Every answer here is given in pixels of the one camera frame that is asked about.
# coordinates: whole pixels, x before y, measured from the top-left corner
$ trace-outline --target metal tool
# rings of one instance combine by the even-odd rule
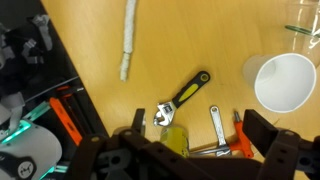
[[[158,104],[159,111],[154,116],[154,125],[168,126],[171,124],[176,109],[186,102],[209,80],[209,73],[206,71],[200,71],[170,102]]]
[[[216,156],[231,155],[231,151],[227,145],[226,139],[224,138],[219,108],[217,106],[212,106],[210,108],[210,113],[219,141],[218,148],[222,149],[216,152]]]
[[[218,148],[191,152],[191,154],[192,155],[204,155],[204,154],[216,153],[219,151],[226,151],[229,149],[230,151],[240,150],[240,151],[242,151],[244,157],[253,158],[254,154],[251,150],[250,140],[247,138],[247,136],[242,131],[243,122],[241,121],[238,112],[234,112],[234,116],[235,116],[234,127],[236,128],[238,141],[236,141],[232,144],[229,144],[228,146],[222,146],[222,147],[218,146]]]

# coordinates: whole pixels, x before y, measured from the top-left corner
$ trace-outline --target wooden surface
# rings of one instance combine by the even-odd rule
[[[287,52],[285,1],[138,0],[126,83],[119,80],[126,0],[42,2],[110,134],[130,126],[137,108],[146,108],[146,137],[159,140],[162,128],[152,123],[157,103],[171,100],[200,70],[211,81],[174,118],[188,130],[191,148],[217,142],[211,105],[220,108],[229,142],[235,137],[233,111],[243,117],[245,109],[305,139],[320,134],[320,83],[301,108],[278,114],[259,104],[242,76],[250,56]],[[255,158],[262,160],[258,153]]]

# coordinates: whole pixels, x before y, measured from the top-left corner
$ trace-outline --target orange part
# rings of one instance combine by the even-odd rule
[[[66,85],[66,86],[61,86],[61,87],[57,88],[57,91],[67,90],[67,89],[69,89],[69,88],[70,88],[70,86],[68,86],[68,85]],[[66,94],[66,95],[64,95],[63,97],[64,97],[64,98],[67,98],[67,97],[70,97],[70,96],[72,96],[71,93],[70,93],[70,94]]]
[[[67,132],[71,136],[71,138],[74,141],[74,143],[77,146],[79,146],[79,144],[80,144],[80,142],[82,140],[82,136],[79,133],[79,131],[76,128],[76,126],[74,125],[74,123],[72,122],[72,120],[69,117],[68,113],[66,112],[66,110],[62,106],[62,104],[59,101],[59,99],[50,98],[49,103],[50,103],[50,106],[52,107],[52,109],[54,110],[54,112],[59,117],[60,121],[62,122],[64,128],[66,128]]]
[[[234,122],[234,127],[238,135],[238,141],[234,144],[230,144],[230,150],[240,150],[246,158],[253,158],[253,152],[251,150],[251,144],[248,137],[242,131],[243,122]]]

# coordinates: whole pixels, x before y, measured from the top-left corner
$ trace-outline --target white paper cup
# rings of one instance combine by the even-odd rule
[[[253,56],[243,75],[259,102],[270,111],[286,113],[302,106],[316,84],[313,63],[300,54]]]

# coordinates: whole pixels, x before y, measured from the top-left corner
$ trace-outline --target metal rod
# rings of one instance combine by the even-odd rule
[[[240,122],[241,121],[239,113],[237,111],[234,112],[234,116],[236,118],[236,122]]]
[[[214,149],[206,149],[206,150],[202,150],[202,151],[191,152],[190,154],[191,155],[205,155],[205,154],[216,153],[219,151],[225,151],[228,149],[229,149],[228,146],[221,146],[221,147],[214,148]]]
[[[27,99],[27,100],[25,101],[25,103],[27,103],[27,102],[29,102],[29,101],[31,101],[31,100],[33,100],[33,99],[41,96],[41,95],[44,94],[44,93],[47,93],[48,91],[51,91],[52,89],[58,88],[58,87],[60,87],[60,86],[62,86],[62,85],[64,85],[64,84],[67,84],[67,83],[69,83],[69,82],[71,82],[71,81],[73,81],[73,80],[76,80],[76,79],[78,79],[78,78],[79,78],[79,76],[76,76],[76,77],[70,78],[70,79],[68,79],[68,80],[66,80],[66,81],[63,81],[62,83],[56,84],[56,85],[54,85],[54,86],[52,86],[52,87],[50,87],[50,88],[48,88],[48,89],[46,89],[46,90],[44,90],[44,91],[42,91],[42,92],[40,92],[40,93],[32,96],[31,98]]]

